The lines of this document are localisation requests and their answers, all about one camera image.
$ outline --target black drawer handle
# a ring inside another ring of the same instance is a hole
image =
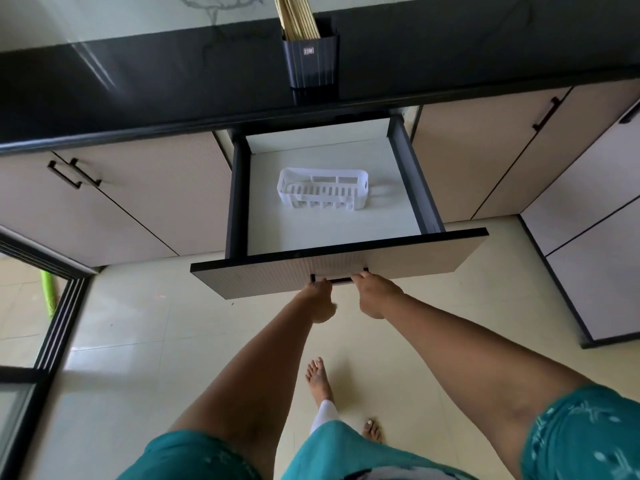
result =
[[[368,268],[368,267],[363,268],[363,271],[368,271],[368,270],[369,270],[369,268]],[[310,279],[310,281],[311,281],[312,283],[315,283],[315,282],[316,282],[316,275],[315,275],[315,274],[311,274],[311,275],[309,276],[309,279]],[[350,277],[350,276],[347,276],[346,278],[334,278],[334,279],[332,279],[332,280],[329,280],[329,282],[330,282],[331,284],[334,284],[334,285],[336,285],[336,284],[338,284],[338,283],[350,283],[351,281],[352,281],[352,280],[351,280],[351,277]]]
[[[86,181],[89,182],[90,185],[94,186],[95,188],[100,187],[100,184],[102,183],[102,179],[100,179],[100,180],[92,179],[82,169],[78,168],[76,166],[76,163],[78,163],[78,159],[77,158],[72,158],[71,161],[69,162],[69,167],[73,168],[78,175],[80,175],[82,178],[86,179]]]
[[[49,164],[47,165],[47,168],[50,169],[53,173],[55,173],[57,176],[62,178],[62,180],[64,180],[66,183],[68,183],[69,185],[71,185],[75,189],[79,189],[80,185],[82,185],[82,182],[74,182],[68,176],[66,176],[64,173],[60,173],[60,170],[58,170],[56,168],[56,162],[53,161],[53,160],[49,162]]]
[[[551,109],[549,109],[549,112],[545,114],[545,117],[542,118],[542,121],[533,125],[533,129],[535,129],[536,131],[540,131],[542,128],[544,128],[548,121],[551,119],[551,116],[553,116],[554,113],[558,110],[561,103],[562,101],[560,101],[560,99],[553,96],[551,98]]]
[[[634,118],[638,115],[639,112],[640,112],[640,102],[638,104],[636,104],[631,111],[626,113],[622,117],[622,119],[620,119],[620,124],[621,125],[626,125],[626,124],[630,123],[631,121],[634,120]]]

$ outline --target countertop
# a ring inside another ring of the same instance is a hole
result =
[[[0,153],[640,77],[640,0],[417,0],[334,17],[339,85],[296,99],[277,19],[0,54]]]

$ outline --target foot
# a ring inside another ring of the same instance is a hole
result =
[[[375,441],[376,443],[382,443],[382,430],[380,430],[380,425],[378,421],[373,418],[369,418],[364,426],[362,427],[362,435],[371,441]]]
[[[318,407],[320,407],[320,404],[324,400],[333,402],[333,393],[331,391],[331,386],[329,386],[329,379],[326,378],[326,371],[324,370],[322,357],[318,357],[317,359],[309,362],[305,377],[309,383],[311,395],[316,400],[316,405]]]

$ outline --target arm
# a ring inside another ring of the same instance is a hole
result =
[[[360,307],[409,341],[517,479],[527,434],[556,399],[590,380],[486,328],[412,298],[371,273],[353,276]]]
[[[313,323],[335,313],[331,283],[307,285],[229,362],[172,425],[228,443],[263,479],[273,478],[300,357]]]

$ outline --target white marble wall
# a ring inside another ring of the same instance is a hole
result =
[[[314,12],[407,0],[309,0]],[[277,17],[273,0],[0,0],[0,52]]]

